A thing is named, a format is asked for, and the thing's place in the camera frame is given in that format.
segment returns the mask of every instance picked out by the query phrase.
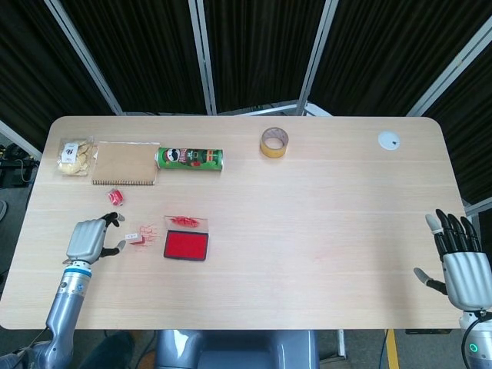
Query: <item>black curtain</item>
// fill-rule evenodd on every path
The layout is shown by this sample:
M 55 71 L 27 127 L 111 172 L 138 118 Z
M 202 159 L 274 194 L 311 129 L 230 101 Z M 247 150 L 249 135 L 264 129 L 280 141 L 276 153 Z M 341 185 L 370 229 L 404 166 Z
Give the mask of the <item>black curtain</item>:
M 299 98 L 322 0 L 205 0 L 217 110 Z
M 492 209 L 479 213 L 478 219 L 480 222 L 482 245 L 492 266 Z
M 64 0 L 123 111 L 205 114 L 185 0 Z
M 3 0 L 0 32 L 0 118 L 36 148 L 61 116 L 112 114 L 44 2 Z
M 490 0 L 340 0 L 309 101 L 406 115 L 491 15 Z
M 461 197 L 471 204 L 492 197 L 492 45 L 425 115 L 443 130 Z

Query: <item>packing tape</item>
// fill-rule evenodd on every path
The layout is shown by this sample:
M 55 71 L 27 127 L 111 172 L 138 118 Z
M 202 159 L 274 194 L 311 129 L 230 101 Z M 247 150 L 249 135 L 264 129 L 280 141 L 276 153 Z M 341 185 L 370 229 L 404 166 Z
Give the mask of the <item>packing tape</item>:
M 276 138 L 280 140 L 282 143 L 281 148 L 271 148 L 267 145 L 266 141 L 269 138 Z M 269 158 L 279 158 L 284 156 L 285 151 L 287 150 L 287 144 L 289 143 L 289 136 L 286 131 L 279 127 L 272 127 L 267 129 L 261 135 L 260 149 L 263 154 L 268 156 Z

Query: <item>notebook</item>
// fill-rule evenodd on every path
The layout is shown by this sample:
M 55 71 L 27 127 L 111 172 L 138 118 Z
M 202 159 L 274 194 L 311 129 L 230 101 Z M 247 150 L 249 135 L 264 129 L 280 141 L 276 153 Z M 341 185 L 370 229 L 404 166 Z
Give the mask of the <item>notebook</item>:
M 99 142 L 93 185 L 153 185 L 157 176 L 155 153 L 160 144 Z

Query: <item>blue ring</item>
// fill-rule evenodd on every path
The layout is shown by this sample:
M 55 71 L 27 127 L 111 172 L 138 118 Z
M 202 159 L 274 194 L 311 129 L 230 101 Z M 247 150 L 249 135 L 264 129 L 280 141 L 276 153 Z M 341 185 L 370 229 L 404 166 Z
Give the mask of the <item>blue ring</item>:
M 80 274 L 85 274 L 88 277 L 92 277 L 92 273 L 90 271 L 86 271 L 85 269 L 79 269 L 79 268 L 66 268 L 65 273 L 80 273 Z

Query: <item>green chip can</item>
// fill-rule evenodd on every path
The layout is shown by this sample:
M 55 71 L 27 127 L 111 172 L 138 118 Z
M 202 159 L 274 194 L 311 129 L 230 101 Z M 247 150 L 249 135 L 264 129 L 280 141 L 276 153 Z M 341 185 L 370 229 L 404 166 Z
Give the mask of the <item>green chip can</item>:
M 207 148 L 159 148 L 155 161 L 160 169 L 194 169 L 221 171 L 222 150 Z

